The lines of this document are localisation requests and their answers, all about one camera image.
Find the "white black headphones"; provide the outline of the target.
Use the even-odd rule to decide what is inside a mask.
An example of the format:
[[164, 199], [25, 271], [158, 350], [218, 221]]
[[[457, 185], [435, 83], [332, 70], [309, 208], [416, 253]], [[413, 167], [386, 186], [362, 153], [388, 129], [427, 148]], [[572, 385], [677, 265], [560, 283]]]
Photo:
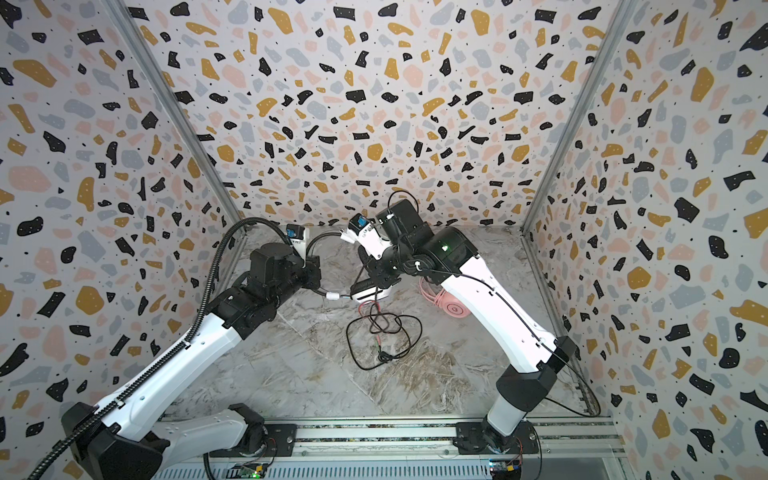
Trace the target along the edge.
[[[327, 238], [338, 238], [341, 241], [349, 243], [358, 249], [361, 249], [365, 253], [365, 249], [359, 245], [356, 237], [348, 231], [327, 231], [322, 232], [312, 238], [306, 245], [305, 260], [310, 262], [311, 258], [316, 260], [316, 264], [320, 265], [319, 259], [313, 254], [314, 247], [321, 241]], [[361, 267], [357, 276], [348, 288], [347, 293], [328, 291], [323, 287], [312, 288], [312, 291], [317, 295], [320, 295], [328, 300], [353, 300], [358, 303], [359, 306], [373, 305], [392, 294], [392, 288], [379, 288], [374, 284], [371, 278], [364, 278], [363, 274], [366, 272], [364, 263], [361, 263]]]

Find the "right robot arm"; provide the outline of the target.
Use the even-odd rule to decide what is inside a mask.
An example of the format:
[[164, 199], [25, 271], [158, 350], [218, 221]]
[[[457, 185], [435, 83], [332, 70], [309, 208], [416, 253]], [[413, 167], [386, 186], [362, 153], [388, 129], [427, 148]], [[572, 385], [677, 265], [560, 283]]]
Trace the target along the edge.
[[427, 279], [463, 304], [502, 348], [509, 365], [496, 382], [498, 396], [481, 426], [487, 447], [507, 452], [519, 424], [575, 356], [575, 343], [539, 325], [463, 232], [454, 226], [433, 231], [409, 200], [374, 219], [356, 214], [345, 233], [357, 244], [372, 287], [388, 289], [403, 275]]

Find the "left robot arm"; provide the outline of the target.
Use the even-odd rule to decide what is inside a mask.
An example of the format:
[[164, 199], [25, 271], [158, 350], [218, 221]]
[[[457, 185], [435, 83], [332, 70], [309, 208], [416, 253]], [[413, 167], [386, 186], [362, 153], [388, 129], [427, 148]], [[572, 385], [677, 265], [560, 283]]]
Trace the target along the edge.
[[215, 451], [259, 455], [268, 447], [264, 418], [243, 403], [163, 425], [161, 414], [209, 366], [273, 321], [301, 289], [320, 285], [319, 259], [283, 243], [250, 255], [250, 269], [204, 310], [189, 330], [133, 381], [96, 406], [78, 403], [62, 418], [75, 461], [93, 479], [150, 479], [176, 463]]

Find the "pink headphones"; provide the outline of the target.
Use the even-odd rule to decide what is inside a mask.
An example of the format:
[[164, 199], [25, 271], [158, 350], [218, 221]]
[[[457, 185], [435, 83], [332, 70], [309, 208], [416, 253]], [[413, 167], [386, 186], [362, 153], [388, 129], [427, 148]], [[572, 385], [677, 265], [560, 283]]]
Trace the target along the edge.
[[470, 315], [470, 310], [454, 295], [441, 286], [430, 283], [425, 278], [419, 279], [419, 290], [430, 304], [450, 317], [465, 318]]

